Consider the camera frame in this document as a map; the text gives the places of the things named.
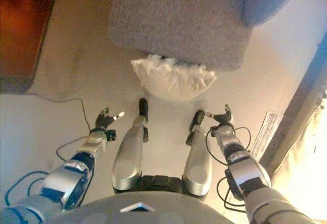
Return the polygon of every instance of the floor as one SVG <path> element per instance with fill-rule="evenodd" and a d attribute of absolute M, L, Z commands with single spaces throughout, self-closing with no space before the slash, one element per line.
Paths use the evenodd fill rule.
<path fill-rule="evenodd" d="M 306 72 L 327 29 L 327 0 L 290 0 L 267 23 L 253 31 L 243 66 L 217 73 L 208 92 L 193 102 L 171 103 L 148 96 L 129 63 L 144 57 L 137 50 L 114 46 L 107 34 L 110 0 L 56 0 L 30 93 L 53 99 L 80 97 L 90 124 L 105 107 L 117 120 L 118 139 L 98 160 L 85 203 L 113 194 L 110 180 L 115 154 L 137 115 L 140 97 L 149 101 L 149 137 L 143 148 L 143 172 L 181 177 L 189 148 L 185 139 L 199 108 L 222 113 L 229 104 L 236 126 L 258 134 L 266 111 L 283 113 Z M 65 142 L 87 135 L 79 101 L 51 103 L 35 96 L 0 95 L 0 197 L 31 170 L 54 170 L 61 164 L 55 150 Z M 214 122 L 206 119 L 207 130 Z M 246 143 L 246 133 L 238 134 Z M 73 155 L 81 142 L 62 150 Z M 213 144 L 218 156 L 218 149 Z M 244 214 L 225 211 L 216 194 L 224 167 L 213 162 L 213 183 L 205 203 L 235 223 Z M 13 191 L 11 202 L 24 197 L 28 181 Z M 227 184 L 221 191 L 226 191 Z"/>

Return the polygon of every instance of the sofa cushion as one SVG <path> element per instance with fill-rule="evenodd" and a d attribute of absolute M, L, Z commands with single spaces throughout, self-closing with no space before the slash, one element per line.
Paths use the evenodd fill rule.
<path fill-rule="evenodd" d="M 252 28 L 242 23 L 244 0 L 113 0 L 110 37 L 148 53 L 235 70 Z"/>

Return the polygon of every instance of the wooden furniture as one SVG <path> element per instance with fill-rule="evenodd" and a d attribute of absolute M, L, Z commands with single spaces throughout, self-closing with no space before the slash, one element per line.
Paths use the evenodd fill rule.
<path fill-rule="evenodd" d="M 0 0 L 1 92 L 32 85 L 53 1 Z"/>

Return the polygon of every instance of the white curtain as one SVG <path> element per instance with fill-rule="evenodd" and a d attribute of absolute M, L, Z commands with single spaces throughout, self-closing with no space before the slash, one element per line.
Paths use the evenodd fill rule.
<path fill-rule="evenodd" d="M 327 220 L 326 92 L 276 170 L 272 187 L 310 218 Z"/>

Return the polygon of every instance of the wire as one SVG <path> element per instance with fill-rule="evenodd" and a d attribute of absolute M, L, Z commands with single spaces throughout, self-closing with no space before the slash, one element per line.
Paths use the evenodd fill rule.
<path fill-rule="evenodd" d="M 50 98 L 42 97 L 42 96 L 40 96 L 37 93 L 24 93 L 23 95 L 36 96 L 36 97 L 38 97 L 41 100 L 46 100 L 46 101 L 49 101 L 51 103 L 66 103 L 66 102 L 70 102 L 70 101 L 74 101 L 74 100 L 80 101 L 81 102 L 81 105 L 82 105 L 84 120 L 85 120 L 86 125 L 88 127 L 88 131 L 91 131 L 90 124 L 89 124 L 89 122 L 88 122 L 88 120 L 86 118 L 86 112 L 85 112 L 84 102 L 83 102 L 83 99 L 82 98 L 72 98 L 72 99 L 68 99 L 68 100 L 53 100 L 53 99 L 50 99 Z"/>
<path fill-rule="evenodd" d="M 236 134 L 236 130 L 238 130 L 238 129 L 246 129 L 247 131 L 248 131 L 248 133 L 249 133 L 249 142 L 248 142 L 248 144 L 247 144 L 247 146 L 246 146 L 246 148 L 245 148 L 245 150 L 247 150 L 248 148 L 249 148 L 249 146 L 250 146 L 250 143 L 251 143 L 251 132 L 250 132 L 250 130 L 247 128 L 247 127 L 239 127 L 239 128 L 237 128 L 237 129 L 234 129 L 234 133 Z M 207 151 L 209 152 L 209 154 L 218 162 L 218 163 L 220 163 L 220 164 L 222 164 L 222 165 L 224 165 L 224 166 L 227 166 L 227 164 L 226 163 L 224 163 L 224 162 L 222 162 L 221 160 L 219 160 L 218 158 L 216 158 L 214 155 L 213 155 L 213 153 L 210 151 L 210 149 L 209 149 L 209 147 L 208 147 L 208 135 L 209 135 L 209 133 L 210 133 L 210 130 L 208 131 L 208 133 L 206 134 L 206 136 L 205 136 L 205 146 L 206 146 L 206 149 L 207 149 Z"/>
<path fill-rule="evenodd" d="M 28 187 L 28 189 L 27 189 L 27 196 L 30 196 L 30 195 L 31 195 L 31 189 L 32 189 L 32 186 L 33 186 L 36 182 L 38 182 L 38 181 L 40 181 L 40 180 L 44 180 L 44 179 L 45 179 L 45 178 L 42 177 L 42 178 L 38 178 L 38 179 L 32 181 L 32 183 L 30 183 L 30 185 L 29 185 L 29 187 Z"/>
<path fill-rule="evenodd" d="M 249 142 L 248 142 L 248 144 L 247 144 L 247 146 L 245 148 L 245 150 L 247 150 L 249 148 L 250 144 L 251 144 L 251 132 L 250 132 L 250 129 L 248 129 L 247 127 L 239 127 L 237 129 L 235 129 L 235 131 L 238 130 L 238 129 L 242 129 L 242 128 L 243 129 L 246 129 L 247 132 L 249 133 Z"/>
<path fill-rule="evenodd" d="M 209 149 L 209 147 L 208 147 L 208 135 L 209 135 L 209 133 L 210 133 L 210 130 L 208 131 L 208 133 L 206 133 L 206 136 L 205 136 L 205 146 L 206 146 L 207 151 L 209 152 L 209 154 L 210 154 L 210 155 L 211 155 L 211 156 L 212 156 L 212 157 L 213 157 L 213 158 L 214 158 L 218 163 L 227 166 L 226 163 L 220 161 L 220 160 L 219 160 L 218 158 L 216 158 L 216 157 L 213 155 L 213 153 L 210 151 L 210 149 Z"/>
<path fill-rule="evenodd" d="M 224 179 L 227 179 L 227 177 L 223 177 L 223 178 L 221 178 L 221 179 L 218 181 L 218 183 L 217 183 L 217 194 L 218 194 L 219 198 L 220 198 L 222 201 L 225 201 L 225 199 L 224 199 L 224 198 L 220 195 L 220 193 L 219 193 L 219 184 L 220 184 Z M 226 201 L 226 203 L 229 204 L 229 205 L 231 205 L 231 206 L 234 206 L 234 207 L 243 207 L 243 206 L 244 206 L 244 204 L 242 204 L 242 205 L 236 205 L 236 204 L 232 204 L 232 203 L 227 202 L 227 201 Z"/>
<path fill-rule="evenodd" d="M 227 190 L 227 193 L 226 193 L 226 196 L 225 196 L 225 199 L 224 199 L 224 207 L 225 207 L 225 209 L 236 211 L 236 212 L 240 212 L 240 213 L 246 213 L 246 211 L 244 211 L 244 210 L 238 210 L 238 209 L 230 208 L 230 207 L 228 207 L 226 205 L 228 203 L 227 202 L 227 198 L 228 198 L 229 192 L 230 192 L 230 188 Z"/>
<path fill-rule="evenodd" d="M 9 203 L 9 194 L 10 192 L 15 188 L 17 187 L 17 185 L 19 183 L 21 183 L 26 177 L 30 176 L 31 174 L 45 174 L 45 175 L 48 175 L 49 173 L 45 172 L 45 171 L 32 171 L 30 173 L 27 173 L 25 174 L 24 176 L 22 176 L 18 181 L 16 181 L 16 183 L 14 185 L 12 185 L 11 188 L 9 188 L 5 194 L 5 203 L 7 206 L 10 206 L 10 203 Z"/>
<path fill-rule="evenodd" d="M 70 144 L 72 144 L 72 143 L 74 143 L 74 142 L 77 142 L 77 141 L 79 141 L 79 140 L 81 140 L 81 139 L 84 139 L 84 138 L 86 138 L 86 137 L 87 137 L 87 136 L 82 136 L 82 137 L 80 137 L 80 138 L 77 138 L 77 139 L 75 139 L 75 140 L 73 140 L 73 141 L 70 141 L 70 142 L 67 142 L 67 143 L 61 145 L 61 146 L 58 147 L 58 149 L 56 150 L 56 155 L 57 155 L 61 160 L 63 160 L 64 162 L 66 162 L 67 160 L 64 159 L 64 158 L 59 154 L 59 150 L 60 150 L 61 148 L 65 147 L 65 146 L 68 146 L 68 145 L 70 145 Z"/>

